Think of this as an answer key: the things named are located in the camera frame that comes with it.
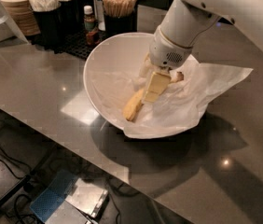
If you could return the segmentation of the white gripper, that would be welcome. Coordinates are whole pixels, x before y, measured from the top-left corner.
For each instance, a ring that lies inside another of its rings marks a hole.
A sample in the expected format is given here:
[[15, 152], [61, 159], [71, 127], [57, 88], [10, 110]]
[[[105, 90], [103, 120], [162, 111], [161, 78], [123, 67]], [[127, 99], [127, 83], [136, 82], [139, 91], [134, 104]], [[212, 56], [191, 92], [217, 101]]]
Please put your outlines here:
[[149, 45], [149, 54], [146, 54], [139, 71], [139, 77], [147, 77], [142, 97], [144, 103], [156, 102], [171, 81], [169, 73], [155, 72], [156, 66], [171, 69], [181, 67], [191, 51], [192, 48], [175, 45], [160, 27], [157, 28]]

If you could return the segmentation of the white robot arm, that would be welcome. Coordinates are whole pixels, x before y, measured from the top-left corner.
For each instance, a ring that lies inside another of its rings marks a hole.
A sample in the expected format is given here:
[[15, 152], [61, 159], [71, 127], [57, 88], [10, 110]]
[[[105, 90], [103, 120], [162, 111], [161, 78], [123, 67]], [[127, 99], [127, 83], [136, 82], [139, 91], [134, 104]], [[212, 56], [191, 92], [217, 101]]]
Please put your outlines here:
[[181, 67], [198, 37], [225, 19], [263, 51], [263, 0], [173, 0], [154, 33], [141, 67], [146, 77], [142, 100], [154, 102]]

